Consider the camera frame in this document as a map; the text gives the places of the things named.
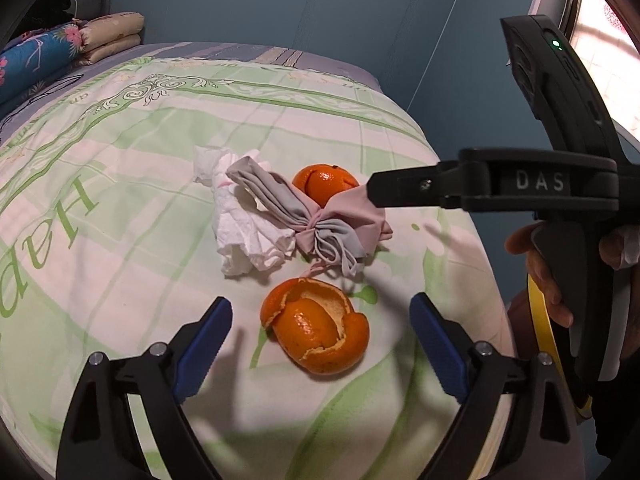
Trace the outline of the person's right hand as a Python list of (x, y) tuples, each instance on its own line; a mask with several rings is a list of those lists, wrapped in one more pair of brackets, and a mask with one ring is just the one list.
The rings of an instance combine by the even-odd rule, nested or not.
[[(552, 278), (548, 264), (534, 247), (533, 234), (542, 223), (531, 224), (516, 231), (506, 241), (506, 251), (512, 255), (526, 255), (526, 269), (534, 283), (544, 294), (547, 310), (553, 321), (570, 327), (573, 315), (564, 306), (559, 285)], [(600, 241), (600, 256), (614, 270), (631, 269), (634, 280), (631, 285), (631, 306), (629, 307), (628, 330), (639, 330), (639, 228), (625, 226)]]

